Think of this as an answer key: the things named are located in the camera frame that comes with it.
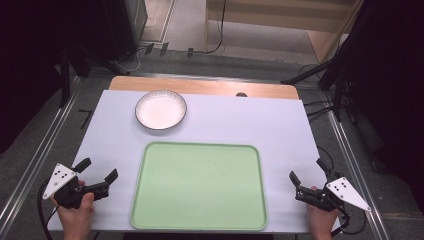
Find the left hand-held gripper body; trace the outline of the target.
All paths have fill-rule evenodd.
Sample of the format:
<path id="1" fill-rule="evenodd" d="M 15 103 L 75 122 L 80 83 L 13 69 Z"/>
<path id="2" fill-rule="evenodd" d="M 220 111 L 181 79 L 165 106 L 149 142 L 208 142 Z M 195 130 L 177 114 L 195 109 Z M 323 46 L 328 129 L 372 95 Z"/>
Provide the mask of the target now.
<path id="1" fill-rule="evenodd" d="M 95 186 L 81 186 L 78 173 L 73 168 L 68 168 L 60 163 L 56 165 L 42 194 L 44 200 L 53 196 L 59 206 L 78 209 L 83 196 L 86 193 L 93 193 Z"/>

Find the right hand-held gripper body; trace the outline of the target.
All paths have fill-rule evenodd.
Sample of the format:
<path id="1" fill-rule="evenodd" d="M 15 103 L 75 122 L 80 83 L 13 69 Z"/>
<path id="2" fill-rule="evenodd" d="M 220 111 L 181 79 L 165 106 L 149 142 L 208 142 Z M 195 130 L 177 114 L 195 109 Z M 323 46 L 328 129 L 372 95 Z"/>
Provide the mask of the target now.
<path id="1" fill-rule="evenodd" d="M 323 189 L 312 190 L 300 185 L 296 188 L 295 199 L 315 206 L 321 210 L 331 212 L 341 207 L 344 203 L 351 204 L 364 211 L 370 211 L 371 207 L 347 180 L 341 177 L 327 183 Z"/>

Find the person's right hand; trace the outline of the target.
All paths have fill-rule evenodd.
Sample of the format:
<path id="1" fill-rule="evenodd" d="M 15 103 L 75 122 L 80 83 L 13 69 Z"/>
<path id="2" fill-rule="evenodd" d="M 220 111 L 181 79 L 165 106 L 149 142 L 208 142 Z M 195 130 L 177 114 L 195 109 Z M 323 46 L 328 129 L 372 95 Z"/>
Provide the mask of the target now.
<path id="1" fill-rule="evenodd" d="M 331 212 L 321 210 L 310 204 L 306 205 L 310 235 L 313 240 L 333 240 L 332 228 L 340 213 L 338 209 Z"/>

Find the person's left hand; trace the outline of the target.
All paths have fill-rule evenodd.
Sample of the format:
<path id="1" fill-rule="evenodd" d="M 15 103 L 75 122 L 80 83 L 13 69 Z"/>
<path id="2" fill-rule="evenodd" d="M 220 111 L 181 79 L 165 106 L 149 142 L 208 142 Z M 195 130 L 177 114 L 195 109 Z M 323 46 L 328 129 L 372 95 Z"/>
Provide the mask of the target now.
<path id="1" fill-rule="evenodd" d="M 58 208 L 57 213 L 63 228 L 63 240 L 88 240 L 94 215 L 94 194 L 86 193 L 78 209 L 62 208 L 54 197 L 50 200 Z"/>

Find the white table sheet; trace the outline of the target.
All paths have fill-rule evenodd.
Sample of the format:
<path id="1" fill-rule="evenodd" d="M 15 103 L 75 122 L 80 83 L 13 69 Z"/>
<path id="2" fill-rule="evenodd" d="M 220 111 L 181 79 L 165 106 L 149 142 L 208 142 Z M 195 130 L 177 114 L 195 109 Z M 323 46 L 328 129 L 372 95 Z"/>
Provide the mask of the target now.
<path id="1" fill-rule="evenodd" d="M 101 181 L 117 169 L 109 197 L 95 202 L 92 227 L 100 231 L 305 233 L 306 206 L 295 199 L 289 173 L 306 187 L 321 187 L 326 178 L 317 165 L 314 137 L 299 100 L 187 94 L 182 122 L 167 130 L 151 130 L 136 119 L 136 91 L 103 92 L 77 161 L 90 158 L 81 177 Z M 250 145 L 260 156 L 267 225 L 259 231 L 141 230 L 131 212 L 145 148 L 152 142 Z"/>

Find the white plate with dark rim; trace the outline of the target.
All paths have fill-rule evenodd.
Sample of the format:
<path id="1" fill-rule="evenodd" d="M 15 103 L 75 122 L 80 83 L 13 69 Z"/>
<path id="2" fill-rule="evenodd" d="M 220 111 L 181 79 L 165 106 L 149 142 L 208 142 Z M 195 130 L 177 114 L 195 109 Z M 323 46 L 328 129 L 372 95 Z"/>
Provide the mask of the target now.
<path id="1" fill-rule="evenodd" d="M 146 128 L 165 130 L 179 124 L 187 113 L 187 103 L 178 93 L 155 90 L 145 94 L 135 106 L 137 120 Z"/>

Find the green plastic tray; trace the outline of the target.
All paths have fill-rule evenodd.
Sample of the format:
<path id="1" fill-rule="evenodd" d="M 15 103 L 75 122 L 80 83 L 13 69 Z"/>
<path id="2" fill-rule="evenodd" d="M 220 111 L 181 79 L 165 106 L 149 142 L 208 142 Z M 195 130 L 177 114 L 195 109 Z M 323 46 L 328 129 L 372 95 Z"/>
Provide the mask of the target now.
<path id="1" fill-rule="evenodd" d="M 141 230 L 259 231 L 267 211 L 250 145 L 152 142 L 131 212 Z"/>

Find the black stand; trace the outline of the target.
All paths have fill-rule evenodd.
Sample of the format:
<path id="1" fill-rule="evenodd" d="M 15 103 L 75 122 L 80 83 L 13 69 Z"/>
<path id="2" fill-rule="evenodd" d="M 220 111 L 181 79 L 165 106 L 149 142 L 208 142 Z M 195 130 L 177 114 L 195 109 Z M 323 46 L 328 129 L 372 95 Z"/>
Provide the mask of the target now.
<path id="1" fill-rule="evenodd" d="M 105 67 L 112 73 L 119 76 L 128 76 L 130 72 L 119 68 L 93 51 L 73 42 L 70 40 L 62 40 L 60 43 L 60 86 L 61 86 L 61 102 L 59 107 L 63 108 L 65 104 L 70 100 L 71 87 L 70 87 L 70 70 L 69 66 L 72 66 L 75 73 L 78 76 L 88 77 L 90 74 L 90 68 L 86 61 L 89 58 L 94 60 L 101 66 Z"/>
<path id="2" fill-rule="evenodd" d="M 355 21 L 351 28 L 351 32 L 341 46 L 336 50 L 334 56 L 324 63 L 294 77 L 289 80 L 282 80 L 281 84 L 294 85 L 315 74 L 324 72 L 318 82 L 320 90 L 327 91 L 332 85 L 335 85 L 334 97 L 331 100 L 332 105 L 329 110 L 332 111 L 338 121 L 340 121 L 340 109 L 342 107 L 342 92 L 345 80 L 343 74 L 345 73 L 344 65 L 348 62 L 348 55 L 353 52 L 356 39 L 360 35 L 366 21 L 369 18 L 369 12 L 361 5 L 355 14 Z"/>

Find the dark curtain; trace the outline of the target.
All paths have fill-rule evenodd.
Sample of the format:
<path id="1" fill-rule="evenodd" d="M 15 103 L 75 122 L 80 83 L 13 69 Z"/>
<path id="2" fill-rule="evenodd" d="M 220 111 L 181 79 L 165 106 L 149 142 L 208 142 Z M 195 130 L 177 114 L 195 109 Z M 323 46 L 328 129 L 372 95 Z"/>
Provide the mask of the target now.
<path id="1" fill-rule="evenodd" d="M 0 0 L 0 154 L 61 88 L 60 43 L 95 0 Z"/>
<path id="2" fill-rule="evenodd" d="M 424 213 L 424 0 L 364 0 L 343 69 L 382 144 L 375 159 Z"/>

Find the wooden table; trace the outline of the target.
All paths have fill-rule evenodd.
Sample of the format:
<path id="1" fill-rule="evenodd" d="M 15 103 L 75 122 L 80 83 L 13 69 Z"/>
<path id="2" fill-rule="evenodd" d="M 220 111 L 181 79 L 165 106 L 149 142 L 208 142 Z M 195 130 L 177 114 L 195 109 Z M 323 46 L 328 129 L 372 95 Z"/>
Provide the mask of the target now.
<path id="1" fill-rule="evenodd" d="M 166 77 L 114 77 L 110 90 L 144 91 L 172 90 L 180 94 L 203 94 L 219 96 L 236 96 L 245 94 L 247 97 L 299 99 L 298 91 L 290 85 L 274 85 L 261 83 L 245 83 L 224 80 L 166 78 Z"/>

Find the grey cabinet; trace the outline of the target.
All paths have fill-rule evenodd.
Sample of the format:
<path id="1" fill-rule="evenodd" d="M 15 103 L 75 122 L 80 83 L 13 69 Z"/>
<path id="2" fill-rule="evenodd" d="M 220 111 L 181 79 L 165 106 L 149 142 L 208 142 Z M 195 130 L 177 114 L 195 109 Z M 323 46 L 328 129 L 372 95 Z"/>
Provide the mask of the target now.
<path id="1" fill-rule="evenodd" d="M 112 59 L 134 53 L 148 14 L 145 0 L 102 0 L 106 14 L 106 49 Z"/>

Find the light wooden furniture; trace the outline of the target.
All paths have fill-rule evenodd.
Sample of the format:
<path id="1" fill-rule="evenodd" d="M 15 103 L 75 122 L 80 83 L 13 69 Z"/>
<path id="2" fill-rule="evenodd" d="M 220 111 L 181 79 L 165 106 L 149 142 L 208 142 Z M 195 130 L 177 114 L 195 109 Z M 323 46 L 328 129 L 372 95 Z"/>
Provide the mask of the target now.
<path id="1" fill-rule="evenodd" d="M 319 63 L 329 60 L 349 34 L 364 0 L 206 0 L 205 23 L 228 22 L 301 29 Z"/>

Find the aluminium rail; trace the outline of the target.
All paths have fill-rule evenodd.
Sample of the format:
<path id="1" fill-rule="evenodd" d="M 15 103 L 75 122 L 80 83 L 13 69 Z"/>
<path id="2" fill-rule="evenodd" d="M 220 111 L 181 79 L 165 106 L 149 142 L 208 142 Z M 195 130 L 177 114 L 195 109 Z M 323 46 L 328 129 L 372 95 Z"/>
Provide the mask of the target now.
<path id="1" fill-rule="evenodd" d="M 380 215 L 379 209 L 372 197 L 371 191 L 361 172 L 360 166 L 357 162 L 356 156 L 347 138 L 342 123 L 337 120 L 333 113 L 329 114 L 329 120 L 331 122 L 336 139 L 338 140 L 340 149 L 342 151 L 344 160 L 346 162 L 347 168 L 349 169 L 349 173 L 354 182 L 354 185 L 359 190 L 359 194 L 371 207 L 371 210 L 366 213 L 366 218 L 368 220 L 375 240 L 390 240 L 390 237 L 386 231 L 382 217 Z"/>
<path id="2" fill-rule="evenodd" d="M 0 239 L 7 235 L 54 139 L 72 108 L 81 78 L 71 80 L 71 97 L 60 107 L 61 92 L 55 93 L 19 134 L 12 146 L 0 154 Z"/>

